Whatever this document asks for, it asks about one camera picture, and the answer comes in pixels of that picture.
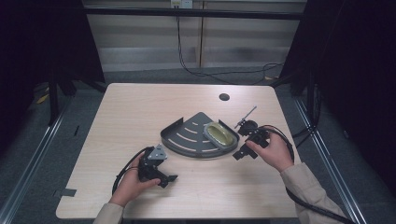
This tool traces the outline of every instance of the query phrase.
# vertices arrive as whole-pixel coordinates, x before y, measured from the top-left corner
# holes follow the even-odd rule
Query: black cable
[[[218,78],[216,76],[228,75],[228,74],[253,74],[253,73],[262,72],[263,73],[263,77],[260,80],[255,81],[254,83],[245,84],[245,85],[256,85],[256,84],[260,83],[261,81],[265,80],[265,71],[268,71],[270,69],[276,68],[276,67],[284,64],[284,63],[268,63],[268,64],[264,65],[261,70],[255,70],[255,71],[221,72],[221,73],[212,73],[212,74],[207,74],[207,73],[202,73],[202,72],[193,72],[184,63],[182,47],[181,47],[180,18],[179,17],[177,17],[177,48],[178,48],[178,58],[179,58],[180,64],[183,67],[183,69],[186,70],[188,73],[190,73],[191,75],[197,76],[197,77],[212,77],[212,78],[214,78],[214,79],[216,79],[218,81],[225,82],[225,83],[231,84],[231,85],[239,85],[239,84],[238,83],[232,83],[230,81],[226,81],[226,80]]]
[[[136,155],[134,155],[130,161],[128,161],[128,163],[126,163],[125,167],[120,171],[120,173],[117,175],[116,180],[114,181],[113,184],[113,190],[111,191],[111,194],[114,194],[114,192],[116,192],[117,187],[119,186],[119,183],[122,179],[122,177],[125,175],[125,173],[128,170],[129,165],[144,151],[146,151],[147,149],[149,149],[149,147],[143,148],[142,150],[140,150]]]
[[[320,110],[321,110],[321,102],[322,102],[322,95],[320,93],[320,89],[316,86],[316,94],[315,94],[315,108],[314,108],[314,120],[313,125],[315,127],[318,126],[319,117],[320,117]]]
[[[346,218],[346,217],[339,216],[339,215],[337,215],[337,214],[335,214],[335,213],[333,213],[333,212],[331,212],[331,211],[329,211],[329,210],[326,210],[326,209],[323,209],[323,208],[314,206],[314,205],[312,205],[312,204],[310,204],[310,203],[304,202],[303,200],[301,200],[301,199],[299,199],[297,196],[295,196],[295,195],[294,195],[289,189],[287,189],[287,188],[286,188],[286,192],[288,193],[289,197],[290,197],[292,200],[294,200],[297,204],[299,204],[299,205],[302,206],[302,207],[305,207],[305,208],[307,208],[307,209],[310,209],[311,211],[314,211],[314,212],[316,212],[316,213],[319,213],[319,214],[321,214],[321,215],[323,215],[323,216],[325,216],[325,217],[330,217],[330,218],[335,219],[335,220],[337,220],[337,221],[339,221],[339,222],[342,222],[342,223],[346,223],[346,224],[355,224],[355,222],[353,222],[352,220],[350,220],[350,219],[348,219],[348,218]]]
[[[309,134],[306,135],[306,137],[303,138],[303,140],[296,145],[296,148],[298,148],[303,142],[305,142],[306,139],[308,139],[308,137],[311,135],[312,132],[310,132]]]
[[[271,125],[265,125],[265,126],[261,126],[259,128],[247,129],[247,130],[267,131],[269,133],[275,133],[275,134],[279,135],[285,141],[285,143],[286,143],[286,145],[288,147],[290,156],[291,156],[291,160],[294,163],[294,152],[293,152],[292,145],[291,145],[289,139],[286,137],[286,135],[283,134],[278,128],[276,128],[274,126],[271,126]],[[288,188],[286,188],[286,192],[288,193],[289,197],[292,200],[294,200],[297,204],[299,204],[300,206],[303,206],[303,207],[305,207],[307,209],[310,209],[311,211],[319,213],[319,214],[321,214],[321,215],[323,215],[325,217],[330,217],[332,219],[335,219],[335,220],[337,220],[339,222],[346,223],[346,224],[354,224],[354,222],[352,220],[350,220],[350,219],[348,219],[346,217],[339,216],[339,215],[337,215],[337,214],[335,214],[335,213],[333,213],[333,212],[331,212],[329,210],[326,210],[326,209],[314,206],[313,204],[304,202],[303,200],[298,198],[296,195],[294,195]]]
[[[301,131],[293,134],[291,137],[292,138],[296,138],[296,137],[300,137],[301,135],[305,134],[306,132],[309,131],[309,127],[302,129]]]

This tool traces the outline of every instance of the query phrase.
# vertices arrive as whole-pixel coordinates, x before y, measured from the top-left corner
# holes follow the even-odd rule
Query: gray floor
[[[206,72],[246,71],[247,68],[206,69]],[[233,84],[253,84],[263,78],[263,73],[221,75]],[[276,72],[267,72],[269,77]],[[264,79],[259,84],[268,84]],[[189,75],[181,69],[107,73],[107,84],[112,82],[141,83],[198,83],[226,84],[213,77]],[[92,220],[60,220],[55,216],[59,198],[53,196],[57,189],[64,189],[78,154],[83,146],[103,94],[92,90],[82,83],[76,83],[78,92],[71,99],[71,104],[64,113],[63,122],[52,140],[49,150],[41,162],[12,223],[92,223]],[[304,128],[304,123],[297,112],[294,100],[290,96],[289,86],[276,88],[276,94],[282,106],[292,133]],[[9,193],[13,190],[19,176],[32,157],[41,137],[47,130],[50,117],[49,102],[41,105],[32,104],[25,116],[20,134],[8,149],[8,154],[0,159],[0,205],[3,206]],[[339,126],[326,106],[323,106],[318,129],[336,161],[352,194],[356,197],[367,223],[393,223],[396,220],[396,200],[378,175],[364,161],[359,149],[345,139],[343,129]],[[302,137],[294,139],[299,143]],[[311,167],[319,182],[329,196],[344,210],[342,200],[321,161],[313,142],[308,139],[299,148],[302,161]],[[264,220],[223,220],[223,223],[264,223]],[[139,220],[136,223],[165,223],[164,221]],[[271,220],[271,223],[299,223],[296,218]]]

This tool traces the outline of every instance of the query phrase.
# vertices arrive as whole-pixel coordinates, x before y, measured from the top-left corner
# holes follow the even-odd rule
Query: black curtain
[[[294,75],[291,91],[300,94],[313,75],[324,103],[396,195],[396,2],[308,1],[304,13],[281,77]]]
[[[72,94],[73,79],[105,81],[82,8],[79,0],[0,3],[2,149],[18,131],[36,84],[54,75],[64,93]]]

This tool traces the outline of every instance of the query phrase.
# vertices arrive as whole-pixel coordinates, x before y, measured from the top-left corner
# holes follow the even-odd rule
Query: metal rail
[[[41,139],[40,144],[35,150],[35,154],[32,159],[30,159],[28,165],[26,166],[23,174],[21,175],[20,180],[15,186],[14,190],[9,194],[4,206],[0,210],[0,223],[1,224],[9,224],[12,219],[15,217],[18,208],[21,205],[23,197],[25,196],[27,190],[30,187],[30,184],[35,177],[35,174],[38,171],[40,163],[43,161],[49,147],[52,142],[53,137],[58,132],[59,126],[62,123],[64,118],[64,112],[69,107],[71,102],[71,97],[68,97],[63,110],[59,117],[53,122],[51,126],[46,130],[43,138]]]
[[[82,9],[86,14],[96,15],[135,15],[135,16],[178,16],[178,17],[208,17],[208,18],[240,18],[299,21],[304,13],[298,12],[260,12],[232,11],[214,9],[186,8],[138,8],[138,7],[90,7]]]
[[[311,121],[309,117],[306,114],[306,108],[304,103],[302,102],[301,99],[295,98],[294,99],[295,104],[297,105],[297,108],[300,112],[300,115],[303,118],[303,121],[305,123],[305,126],[311,127]],[[338,190],[338,193],[341,196],[341,199],[343,200],[344,205],[346,206],[346,210],[349,213],[349,216],[359,224],[366,224],[366,220],[363,216],[363,213],[361,212],[361,209],[359,208],[358,203],[356,202],[355,198],[353,197],[352,193],[349,190],[349,187],[347,186],[347,183],[345,182],[344,178],[341,176],[340,171],[338,170],[334,160],[332,159],[332,155],[330,154],[329,150],[327,149],[322,137],[320,136],[319,132],[317,129],[315,129],[311,133],[312,140],[315,143],[315,146],[318,149],[318,153],[320,157],[322,158],[329,174],[330,177],[332,178],[332,182],[334,183],[335,187]]]

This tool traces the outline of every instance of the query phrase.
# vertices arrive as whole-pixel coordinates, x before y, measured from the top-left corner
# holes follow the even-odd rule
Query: sleeve
[[[123,207],[114,203],[105,203],[93,224],[111,224],[122,221]]]
[[[341,208],[326,194],[326,190],[305,163],[293,165],[281,174],[286,188],[306,203],[329,210],[344,217]],[[296,204],[297,216],[301,223],[339,223],[338,221],[313,212]]]

